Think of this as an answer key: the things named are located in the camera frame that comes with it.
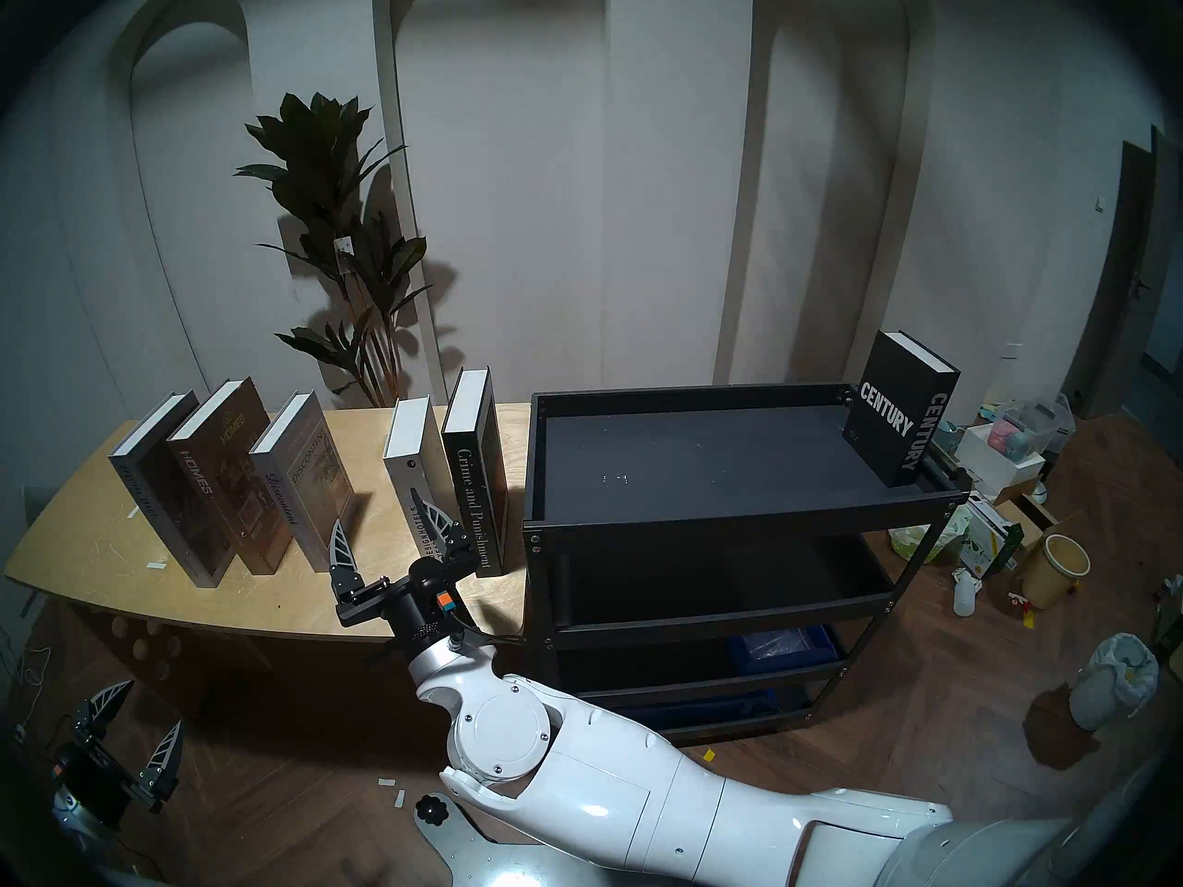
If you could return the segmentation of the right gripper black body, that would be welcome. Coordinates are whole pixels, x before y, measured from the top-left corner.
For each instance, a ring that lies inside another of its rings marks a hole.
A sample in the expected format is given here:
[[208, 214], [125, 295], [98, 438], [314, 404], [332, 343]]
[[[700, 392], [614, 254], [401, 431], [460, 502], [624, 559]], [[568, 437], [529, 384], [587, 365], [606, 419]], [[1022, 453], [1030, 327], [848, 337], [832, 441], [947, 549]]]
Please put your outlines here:
[[458, 582], [471, 570], [445, 570], [437, 562], [427, 570], [413, 570], [400, 580], [381, 577], [366, 585], [353, 601], [337, 601], [337, 617], [345, 627], [384, 620], [399, 646], [431, 646], [471, 627], [472, 616], [463, 603]]

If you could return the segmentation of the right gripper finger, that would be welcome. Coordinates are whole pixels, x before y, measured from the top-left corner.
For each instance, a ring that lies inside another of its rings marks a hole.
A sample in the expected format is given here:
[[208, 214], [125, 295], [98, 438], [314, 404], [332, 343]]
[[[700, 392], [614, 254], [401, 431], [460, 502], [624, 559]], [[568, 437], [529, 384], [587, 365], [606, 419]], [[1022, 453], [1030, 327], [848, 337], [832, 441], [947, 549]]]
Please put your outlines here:
[[413, 562], [412, 569], [427, 570], [428, 563], [437, 562], [445, 570], [471, 570], [472, 542], [464, 525], [451, 519], [437, 506], [424, 501], [416, 490], [412, 490], [412, 501], [428, 539], [437, 550], [434, 556], [422, 556]]
[[338, 601], [353, 601], [363, 589], [363, 580], [357, 571], [356, 561], [350, 548], [342, 522], [336, 520], [329, 544], [330, 584]]

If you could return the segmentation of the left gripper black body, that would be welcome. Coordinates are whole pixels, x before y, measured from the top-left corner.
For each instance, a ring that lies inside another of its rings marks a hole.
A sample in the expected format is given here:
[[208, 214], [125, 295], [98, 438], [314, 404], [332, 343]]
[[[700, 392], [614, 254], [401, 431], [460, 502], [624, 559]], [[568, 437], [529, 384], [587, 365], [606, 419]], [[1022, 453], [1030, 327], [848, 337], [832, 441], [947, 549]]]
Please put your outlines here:
[[101, 743], [63, 743], [54, 749], [54, 811], [78, 823], [118, 830], [134, 801], [160, 812], [160, 765], [132, 775]]

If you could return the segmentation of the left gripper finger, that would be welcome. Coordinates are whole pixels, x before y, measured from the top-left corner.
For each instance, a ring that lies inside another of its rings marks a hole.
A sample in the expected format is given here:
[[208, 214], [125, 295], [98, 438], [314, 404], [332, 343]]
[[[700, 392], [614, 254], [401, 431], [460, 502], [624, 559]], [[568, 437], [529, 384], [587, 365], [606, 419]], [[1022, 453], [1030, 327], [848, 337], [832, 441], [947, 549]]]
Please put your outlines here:
[[179, 782], [183, 752], [183, 720], [177, 720], [164, 734], [138, 775], [138, 794], [153, 814], [159, 814], [172, 798]]
[[73, 712], [75, 742], [104, 742], [109, 726], [119, 714], [134, 686], [134, 680], [123, 680], [84, 699]]

